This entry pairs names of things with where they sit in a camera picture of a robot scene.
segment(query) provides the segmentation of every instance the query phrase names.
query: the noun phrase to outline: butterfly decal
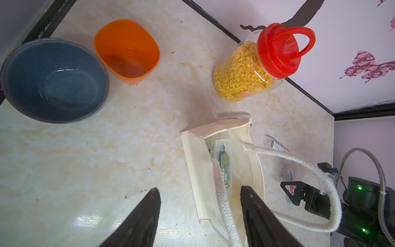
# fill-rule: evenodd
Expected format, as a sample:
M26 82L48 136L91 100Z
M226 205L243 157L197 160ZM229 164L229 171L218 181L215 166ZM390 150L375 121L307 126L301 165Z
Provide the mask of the butterfly decal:
M344 76L353 77L364 72L365 74L361 76L361 78L368 79L366 81L368 82L371 79L385 76L390 70L395 70L395 61L385 62L382 64L375 63L376 59L371 53L367 51L358 51L357 56L352 61L352 64L355 65L345 69Z
M377 7L380 6L383 2L385 2L385 0L380 0L380 2L378 2L378 4L377 4Z
M394 29L395 28L395 15L394 15L394 18L392 18L392 20L389 23L391 24L391 30Z

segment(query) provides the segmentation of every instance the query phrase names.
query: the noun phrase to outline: black edge trim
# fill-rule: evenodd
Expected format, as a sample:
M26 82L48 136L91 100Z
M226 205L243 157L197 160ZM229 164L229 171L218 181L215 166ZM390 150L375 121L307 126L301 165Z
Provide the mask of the black edge trim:
M32 31L27 35L22 44L35 39L49 38L76 1L77 0L55 0L34 26ZM0 88L0 104L4 99L4 93Z
M234 36L231 32L229 32L226 28L224 28L218 21L216 21L211 15L209 15L206 11L204 11L199 5L197 5L194 1L192 0L182 0L184 3L188 4L189 7L194 9L196 12L198 12L201 16L203 16L206 20L214 24L216 27L221 29L226 35L228 35L230 38L232 38L234 41L237 43L240 43L240 40Z
M388 116L395 116L395 103L336 113L335 121Z
M326 110L329 114L331 114L332 116L334 116L333 112L331 110L329 110L326 106L324 106L321 102L319 102L318 100L316 100L313 96L311 96L308 92L306 92L305 90L303 90L303 88L301 88L298 84L296 84L294 81L292 81L290 78L285 78L285 80L287 80L287 82L289 82L292 86L296 87L296 89L298 89L299 91L301 91L304 95L306 95L309 99L311 99L312 101L314 101L317 105L321 106L322 109Z

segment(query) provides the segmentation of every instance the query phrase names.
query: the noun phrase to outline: marble countertop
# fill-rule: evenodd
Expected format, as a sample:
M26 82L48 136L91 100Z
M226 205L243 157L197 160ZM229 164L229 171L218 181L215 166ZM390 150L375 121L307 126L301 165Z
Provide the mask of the marble countertop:
M286 81L239 103L216 93L213 68L237 43L181 0L78 0L53 37L94 51L96 32L117 19L136 21L159 45L161 60L139 85L109 72L103 108L70 124L30 119L7 100L0 105L0 245L98 246L158 187L154 246L225 246L198 222L179 135L223 113L250 113L255 145L269 134L306 160L332 163L333 117ZM322 221L304 204L285 204L284 164L259 157L269 208ZM308 170L293 169L296 180L318 186ZM329 246L329 233L283 224L306 247Z

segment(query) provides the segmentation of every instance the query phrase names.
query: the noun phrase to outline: blue ceramic bowl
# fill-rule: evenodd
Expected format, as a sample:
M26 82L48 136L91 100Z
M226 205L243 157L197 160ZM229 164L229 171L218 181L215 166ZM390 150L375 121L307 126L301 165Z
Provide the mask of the blue ceramic bowl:
M62 39L34 40L6 59L0 84L21 113L47 123L69 123L104 103L109 81L100 59L85 47Z

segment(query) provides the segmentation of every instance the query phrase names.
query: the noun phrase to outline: orange plastic container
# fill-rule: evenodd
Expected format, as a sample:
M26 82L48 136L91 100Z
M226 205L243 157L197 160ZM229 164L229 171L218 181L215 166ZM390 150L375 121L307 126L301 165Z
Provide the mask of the orange plastic container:
M125 83L141 82L157 66L159 47L138 23L117 20L100 29L94 39L102 62Z

